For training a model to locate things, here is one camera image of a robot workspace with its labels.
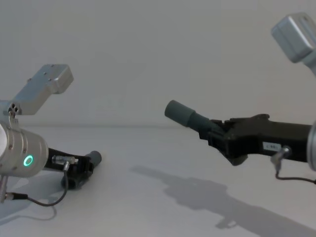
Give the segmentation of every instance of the robotic arm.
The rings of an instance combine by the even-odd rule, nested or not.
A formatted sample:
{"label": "robotic arm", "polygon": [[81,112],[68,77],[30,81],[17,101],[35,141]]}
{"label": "robotic arm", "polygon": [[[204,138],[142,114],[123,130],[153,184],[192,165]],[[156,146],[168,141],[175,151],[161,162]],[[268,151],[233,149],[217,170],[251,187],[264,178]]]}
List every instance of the robotic arm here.
{"label": "robotic arm", "polygon": [[[316,24],[310,16],[303,12],[287,15],[271,33],[291,62],[303,62],[316,76]],[[209,120],[174,100],[167,105],[165,116],[198,132],[200,139],[207,140],[232,165],[242,164],[249,154],[262,154],[271,156],[277,178],[284,158],[307,162],[316,171],[316,122],[313,126],[275,122],[267,114]]]}
{"label": "robotic arm", "polygon": [[[76,156],[51,149],[37,134],[19,127],[18,115],[34,115],[51,94],[61,94],[74,78],[68,65],[44,65],[10,101],[0,101],[0,202],[5,199],[28,199],[43,206],[60,202],[68,189],[82,185],[101,162],[97,151]],[[45,204],[25,194],[7,193],[9,176],[31,177],[43,169],[64,172],[63,196]]]}

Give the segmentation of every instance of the glowing green light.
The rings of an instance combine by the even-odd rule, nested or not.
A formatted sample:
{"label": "glowing green light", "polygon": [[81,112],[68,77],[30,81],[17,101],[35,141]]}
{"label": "glowing green light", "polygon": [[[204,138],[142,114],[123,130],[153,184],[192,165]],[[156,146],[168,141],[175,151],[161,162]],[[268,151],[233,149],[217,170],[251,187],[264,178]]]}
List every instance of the glowing green light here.
{"label": "glowing green light", "polygon": [[32,162],[33,162],[33,156],[29,155],[25,157],[23,164],[24,166],[29,166],[30,164],[32,164]]}

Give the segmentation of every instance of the black end effector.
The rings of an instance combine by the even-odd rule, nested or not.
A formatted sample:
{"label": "black end effector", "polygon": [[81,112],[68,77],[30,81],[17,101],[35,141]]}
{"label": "black end effector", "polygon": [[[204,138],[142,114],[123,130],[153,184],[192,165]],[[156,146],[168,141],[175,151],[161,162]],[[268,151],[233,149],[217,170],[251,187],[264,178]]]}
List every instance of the black end effector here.
{"label": "black end effector", "polygon": [[[93,174],[94,168],[101,162],[102,156],[97,151],[92,151],[85,156],[76,156],[61,152],[54,149],[49,149],[49,158],[45,165],[46,169],[52,170],[63,170],[63,164],[58,164],[54,162],[55,157],[72,157],[75,158],[76,163],[70,164],[69,170],[67,172],[69,189],[79,189]],[[61,181],[61,185],[65,186],[65,179]]]}
{"label": "black end effector", "polygon": [[200,139],[207,140],[232,165],[242,164],[248,154],[272,156],[284,146],[292,149],[288,159],[307,162],[310,125],[270,121],[267,114],[224,122],[209,120],[176,101],[168,104],[165,115],[197,131]]}

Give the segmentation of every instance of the black cable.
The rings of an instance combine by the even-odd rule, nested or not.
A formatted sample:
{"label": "black cable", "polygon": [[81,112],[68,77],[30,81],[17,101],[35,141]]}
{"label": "black cable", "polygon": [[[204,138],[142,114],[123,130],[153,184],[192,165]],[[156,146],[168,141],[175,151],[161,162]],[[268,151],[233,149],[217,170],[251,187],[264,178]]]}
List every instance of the black cable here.
{"label": "black cable", "polygon": [[69,188],[69,181],[68,181],[67,171],[64,171],[64,177],[65,177],[65,190],[64,190],[64,193],[61,195],[61,197],[57,201],[55,201],[53,203],[42,203],[42,202],[36,201],[35,199],[30,198],[30,197],[28,197],[27,200],[29,200],[29,201],[37,204],[37,205],[40,205],[40,206],[49,207],[49,206],[57,205],[58,203],[60,203],[64,199],[64,197],[67,194],[68,188]]}
{"label": "black cable", "polygon": [[299,178],[299,177],[280,177],[279,172],[276,172],[276,178],[279,180],[301,180],[301,181],[306,181],[306,182],[316,184],[316,180],[312,180],[312,179]]}

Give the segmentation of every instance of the white table surface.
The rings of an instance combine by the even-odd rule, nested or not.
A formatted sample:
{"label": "white table surface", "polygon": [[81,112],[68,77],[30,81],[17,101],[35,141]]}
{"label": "white table surface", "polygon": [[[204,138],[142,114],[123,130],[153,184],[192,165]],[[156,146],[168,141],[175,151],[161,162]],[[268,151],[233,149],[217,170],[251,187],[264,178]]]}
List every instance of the white table surface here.
{"label": "white table surface", "polygon": [[[55,207],[0,206],[1,237],[315,237],[316,186],[279,181],[267,157],[232,167],[189,129],[28,128],[49,146],[106,152],[78,191]],[[281,175],[316,178],[287,161]],[[62,194],[61,173],[10,178],[9,190],[41,201]]]}

